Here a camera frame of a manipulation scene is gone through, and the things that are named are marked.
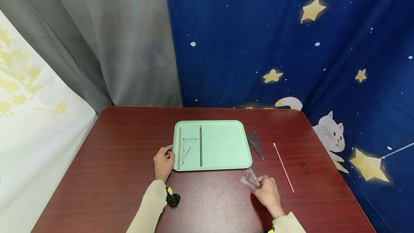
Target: person's left hand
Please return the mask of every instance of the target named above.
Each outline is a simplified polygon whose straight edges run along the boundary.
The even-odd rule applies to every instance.
[[[160,148],[158,153],[154,157],[154,172],[155,180],[162,180],[167,182],[170,176],[175,161],[175,155],[172,152],[173,146],[169,145],[164,148]]]

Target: transparent triangle ruler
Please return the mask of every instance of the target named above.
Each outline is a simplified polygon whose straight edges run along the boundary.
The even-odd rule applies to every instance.
[[[244,174],[241,177],[240,182],[245,186],[249,187],[250,190],[259,189],[262,187],[262,185],[258,181],[258,178],[253,173],[253,170],[251,168],[248,168],[246,169],[246,171],[244,171]]]
[[[198,145],[198,141],[199,140],[197,138],[183,138],[183,150],[181,154],[181,166],[182,167],[185,163],[185,160],[189,156],[191,149]]]
[[[247,142],[249,143],[250,146],[252,146],[254,151],[256,151],[256,153],[259,154],[259,156],[262,158],[262,160],[265,161],[265,159],[263,157],[262,149],[260,148],[258,134],[256,132],[251,133],[247,137]]]

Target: fabric backdrop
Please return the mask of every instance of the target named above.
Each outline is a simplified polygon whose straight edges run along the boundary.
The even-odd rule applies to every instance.
[[[0,9],[96,111],[181,105],[166,0],[0,0]]]
[[[377,232],[412,232],[412,0],[168,2],[183,106],[304,111]]]
[[[32,230],[95,118],[0,11],[0,232]]]

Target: cartoon cat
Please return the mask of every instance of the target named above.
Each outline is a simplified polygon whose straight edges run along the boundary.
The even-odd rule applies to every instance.
[[[292,110],[302,110],[302,102],[295,97],[284,97],[275,103],[276,107],[280,106],[289,106]],[[318,135],[319,140],[322,145],[325,147],[329,156],[331,157],[335,167],[349,174],[339,162],[343,162],[343,158],[333,154],[333,152],[341,152],[345,149],[345,139],[344,139],[344,125],[342,122],[337,124],[333,119],[333,112],[330,111],[327,116],[323,116],[319,119],[319,123],[316,126],[313,126],[313,130]]]
[[[313,130],[318,135],[319,140],[325,147],[336,168],[344,173],[349,174],[339,162],[343,162],[343,158],[335,155],[333,152],[341,152],[345,149],[344,125],[342,122],[337,124],[333,119],[333,112],[330,111],[327,116],[319,119],[318,125],[313,126]]]

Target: starry backdrop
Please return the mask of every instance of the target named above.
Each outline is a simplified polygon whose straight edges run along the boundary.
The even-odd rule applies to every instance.
[[[377,232],[412,232],[412,1],[168,0],[183,106],[303,111]]]

